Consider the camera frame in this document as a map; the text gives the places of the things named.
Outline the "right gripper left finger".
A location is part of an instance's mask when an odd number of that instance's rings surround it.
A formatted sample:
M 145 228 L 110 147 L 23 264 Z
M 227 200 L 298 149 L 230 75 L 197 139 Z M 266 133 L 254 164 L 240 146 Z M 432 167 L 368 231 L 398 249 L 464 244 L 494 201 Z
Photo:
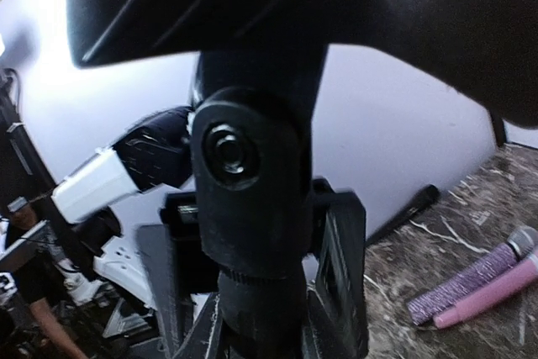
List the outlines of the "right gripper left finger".
M 229 345 L 225 341 L 220 295 L 211 293 L 173 358 L 225 359 L 228 357 Z

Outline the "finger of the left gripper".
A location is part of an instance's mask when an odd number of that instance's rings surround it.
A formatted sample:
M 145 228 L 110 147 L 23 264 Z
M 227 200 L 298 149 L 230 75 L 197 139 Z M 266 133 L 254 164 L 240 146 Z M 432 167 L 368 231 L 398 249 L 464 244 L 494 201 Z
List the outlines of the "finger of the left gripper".
M 366 211 L 357 197 L 321 197 L 324 234 L 314 290 L 330 315 L 349 315 L 361 332 L 361 357 L 368 353 L 363 287 Z

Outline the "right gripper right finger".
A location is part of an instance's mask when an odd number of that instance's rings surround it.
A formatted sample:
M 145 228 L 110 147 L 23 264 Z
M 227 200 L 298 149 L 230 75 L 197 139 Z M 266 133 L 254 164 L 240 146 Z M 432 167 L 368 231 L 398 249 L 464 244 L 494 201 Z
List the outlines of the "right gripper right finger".
M 361 332 L 349 315 L 334 318 L 314 290 L 307 293 L 301 328 L 302 358 L 361 358 Z

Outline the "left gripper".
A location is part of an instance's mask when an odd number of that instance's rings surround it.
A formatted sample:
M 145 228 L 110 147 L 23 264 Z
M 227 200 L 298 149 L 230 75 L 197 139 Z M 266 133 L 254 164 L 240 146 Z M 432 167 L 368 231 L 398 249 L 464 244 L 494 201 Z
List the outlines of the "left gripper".
M 321 197 L 357 196 L 335 192 L 323 178 L 270 177 L 243 189 L 212 184 L 200 194 L 166 198 L 161 218 L 171 237 L 163 224 L 136 231 L 166 358 L 176 357 L 184 339 L 174 246 L 180 284 L 189 293 L 299 294 L 304 285 L 300 261 L 307 254 L 319 259 L 322 246 Z

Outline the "black round-base stand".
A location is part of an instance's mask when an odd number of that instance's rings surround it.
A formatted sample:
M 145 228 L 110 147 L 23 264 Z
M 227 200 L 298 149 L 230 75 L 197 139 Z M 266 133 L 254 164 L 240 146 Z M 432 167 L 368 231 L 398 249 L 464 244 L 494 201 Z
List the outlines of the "black round-base stand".
M 73 63 L 196 51 L 193 117 L 119 147 L 139 189 L 194 177 L 217 287 L 173 358 L 363 358 L 365 210 L 312 178 L 328 48 L 395 57 L 537 124 L 537 0 L 66 0 Z

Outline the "purple glitter microphone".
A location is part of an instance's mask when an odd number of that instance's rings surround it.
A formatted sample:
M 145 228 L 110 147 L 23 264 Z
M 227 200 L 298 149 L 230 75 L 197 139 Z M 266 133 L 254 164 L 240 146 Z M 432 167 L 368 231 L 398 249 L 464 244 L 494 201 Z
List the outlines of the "purple glitter microphone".
M 456 301 L 491 282 L 537 247 L 537 230 L 521 226 L 508 239 L 449 280 L 407 303 L 414 325 L 430 321 Z

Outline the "pink microphone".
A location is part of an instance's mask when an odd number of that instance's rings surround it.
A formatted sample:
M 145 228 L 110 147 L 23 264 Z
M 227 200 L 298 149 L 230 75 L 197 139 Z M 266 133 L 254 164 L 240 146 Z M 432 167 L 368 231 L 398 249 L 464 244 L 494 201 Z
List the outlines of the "pink microphone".
M 434 325 L 437 329 L 446 329 L 477 317 L 536 281 L 537 249 L 534 249 L 521 263 L 437 314 L 433 318 Z

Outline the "black microphone orange base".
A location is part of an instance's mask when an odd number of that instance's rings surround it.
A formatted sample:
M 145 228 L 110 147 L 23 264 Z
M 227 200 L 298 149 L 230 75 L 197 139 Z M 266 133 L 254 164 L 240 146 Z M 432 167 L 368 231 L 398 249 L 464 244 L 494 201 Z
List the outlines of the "black microphone orange base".
M 374 245 L 391 235 L 401 226 L 407 224 L 415 216 L 434 205 L 440 197 L 440 190 L 430 184 L 419 190 L 411 200 L 400 209 L 388 222 L 379 227 L 366 239 L 366 246 Z

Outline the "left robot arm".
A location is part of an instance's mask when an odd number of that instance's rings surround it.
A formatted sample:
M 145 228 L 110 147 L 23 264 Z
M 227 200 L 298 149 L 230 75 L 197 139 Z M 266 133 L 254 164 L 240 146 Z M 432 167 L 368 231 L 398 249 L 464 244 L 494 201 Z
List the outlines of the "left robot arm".
M 52 199 L 88 267 L 128 227 L 173 358 L 363 358 L 360 199 L 313 177 L 288 122 L 159 111 L 96 151 Z

